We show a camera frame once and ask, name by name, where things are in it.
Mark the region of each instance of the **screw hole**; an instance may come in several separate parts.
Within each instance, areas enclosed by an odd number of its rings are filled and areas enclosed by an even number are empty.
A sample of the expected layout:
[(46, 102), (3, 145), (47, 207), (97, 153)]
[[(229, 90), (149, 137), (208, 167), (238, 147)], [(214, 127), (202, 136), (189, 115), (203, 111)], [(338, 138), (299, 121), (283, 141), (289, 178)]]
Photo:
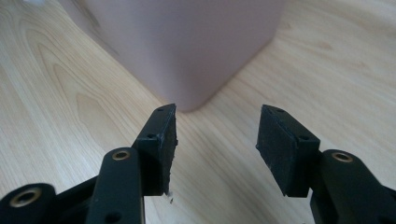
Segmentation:
[(127, 159), (129, 156), (130, 156), (130, 154), (128, 151), (121, 150), (121, 151), (115, 152), (112, 157), (113, 157), (113, 160), (115, 160), (115, 161), (122, 161), (122, 160)]
[(305, 135), (300, 135), (299, 138), (302, 139), (302, 140), (305, 140), (305, 141), (309, 140), (309, 137), (305, 136)]
[(353, 161), (352, 157), (350, 157), (349, 155), (342, 153), (342, 152), (334, 152), (332, 154), (332, 157), (338, 161), (343, 161), (343, 162), (352, 162)]
[(106, 223), (116, 223), (121, 220), (121, 214), (118, 212), (107, 214), (105, 217)]
[(24, 207), (30, 203), (33, 203), (40, 197), (40, 195), (41, 189), (39, 188), (27, 189), (12, 198), (12, 200), (9, 202), (9, 205), (11, 207)]

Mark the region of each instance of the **pink plastic bin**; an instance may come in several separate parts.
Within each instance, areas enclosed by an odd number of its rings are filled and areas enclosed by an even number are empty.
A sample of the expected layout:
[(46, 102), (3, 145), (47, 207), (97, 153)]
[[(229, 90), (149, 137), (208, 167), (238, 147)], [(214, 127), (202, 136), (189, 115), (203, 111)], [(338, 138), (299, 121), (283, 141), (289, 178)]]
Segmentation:
[(275, 34), (285, 0), (60, 0), (72, 20), (158, 96), (204, 103)]

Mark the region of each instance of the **black rubber pad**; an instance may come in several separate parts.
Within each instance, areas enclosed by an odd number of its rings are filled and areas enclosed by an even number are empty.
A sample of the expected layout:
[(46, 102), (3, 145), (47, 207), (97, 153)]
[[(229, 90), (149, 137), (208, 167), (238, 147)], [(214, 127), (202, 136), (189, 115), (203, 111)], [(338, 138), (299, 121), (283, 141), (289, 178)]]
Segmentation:
[(170, 170), (177, 146), (175, 113), (176, 105), (154, 110), (132, 145), (140, 155), (144, 196), (169, 192)]
[(262, 106), (256, 148), (282, 193), (306, 197), (308, 163), (319, 154), (320, 140), (283, 109)]

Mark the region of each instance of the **tabletop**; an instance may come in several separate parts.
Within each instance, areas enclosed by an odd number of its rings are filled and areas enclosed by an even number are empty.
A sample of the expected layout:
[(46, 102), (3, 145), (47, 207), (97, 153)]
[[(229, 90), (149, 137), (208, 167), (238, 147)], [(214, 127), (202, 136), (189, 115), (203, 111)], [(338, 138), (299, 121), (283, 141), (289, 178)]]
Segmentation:
[[(396, 189), (395, 59), (395, 1), (289, 0), (271, 43), (201, 108), (177, 112), (172, 199), (146, 197), (147, 223), (314, 223), (309, 199), (283, 197), (255, 148), (263, 104)], [(57, 1), (0, 0), (0, 197), (97, 175), (165, 104)]]

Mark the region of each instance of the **wooden table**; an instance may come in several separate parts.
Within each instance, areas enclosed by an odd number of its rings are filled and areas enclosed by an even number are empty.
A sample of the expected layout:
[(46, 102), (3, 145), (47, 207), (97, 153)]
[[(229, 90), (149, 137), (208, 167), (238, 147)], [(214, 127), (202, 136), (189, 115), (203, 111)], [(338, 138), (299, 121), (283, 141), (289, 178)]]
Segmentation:
[[(396, 189), (396, 3), (289, 0), (273, 42), (206, 105), (177, 113), (173, 202), (147, 223), (313, 223), (255, 149), (262, 104), (289, 111)], [(0, 197), (98, 174), (166, 104), (84, 35), (56, 1), (0, 1)]]

